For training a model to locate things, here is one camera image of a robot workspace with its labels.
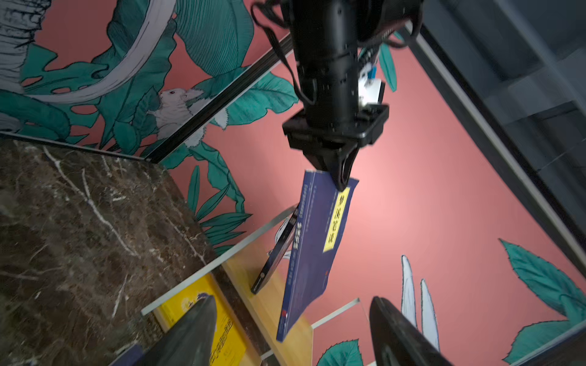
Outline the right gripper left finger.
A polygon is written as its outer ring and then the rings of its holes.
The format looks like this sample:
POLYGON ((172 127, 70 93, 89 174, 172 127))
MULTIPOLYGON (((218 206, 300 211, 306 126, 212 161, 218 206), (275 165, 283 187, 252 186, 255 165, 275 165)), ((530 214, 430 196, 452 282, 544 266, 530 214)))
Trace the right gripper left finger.
POLYGON ((199 300, 145 355, 145 365, 210 365, 217 321, 213 296, 199 300))

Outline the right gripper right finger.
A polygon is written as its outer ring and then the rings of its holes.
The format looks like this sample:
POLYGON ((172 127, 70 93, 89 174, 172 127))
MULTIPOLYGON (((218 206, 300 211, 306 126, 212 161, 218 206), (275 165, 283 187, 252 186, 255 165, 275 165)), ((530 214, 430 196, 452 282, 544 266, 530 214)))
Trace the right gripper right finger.
POLYGON ((378 366, 451 365, 384 297, 372 299, 369 324, 378 366))

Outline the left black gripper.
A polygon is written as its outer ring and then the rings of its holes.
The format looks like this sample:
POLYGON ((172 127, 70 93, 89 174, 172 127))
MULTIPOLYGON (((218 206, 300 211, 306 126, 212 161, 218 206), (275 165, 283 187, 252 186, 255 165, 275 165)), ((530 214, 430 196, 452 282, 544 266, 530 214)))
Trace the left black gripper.
POLYGON ((351 121, 338 127, 311 127, 305 112, 300 111, 287 120, 282 129, 289 146, 311 159, 316 157, 316 169, 328 172, 339 192, 349 182, 358 152, 374 144, 382 135, 389 118, 389 106, 369 104, 351 121))

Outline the purple book yellow label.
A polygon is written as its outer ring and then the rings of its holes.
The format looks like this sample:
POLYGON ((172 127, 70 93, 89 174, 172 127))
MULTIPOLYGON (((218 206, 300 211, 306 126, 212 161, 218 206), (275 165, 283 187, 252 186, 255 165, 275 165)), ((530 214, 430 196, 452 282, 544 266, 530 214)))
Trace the purple book yellow label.
POLYGON ((340 192, 326 172, 305 172, 276 334, 280 343, 326 290, 358 184, 351 178, 340 192))

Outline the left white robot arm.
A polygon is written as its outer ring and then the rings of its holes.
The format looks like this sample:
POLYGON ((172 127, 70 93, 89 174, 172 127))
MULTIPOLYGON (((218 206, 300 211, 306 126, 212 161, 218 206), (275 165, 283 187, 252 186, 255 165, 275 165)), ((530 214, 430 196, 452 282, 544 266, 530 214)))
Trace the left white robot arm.
POLYGON ((358 152, 378 140, 389 118, 382 101, 360 101, 360 73, 381 45, 401 49, 417 38, 423 3, 264 1, 250 10, 290 31, 297 66, 288 71, 304 108, 282 125, 289 146, 343 191, 358 152))

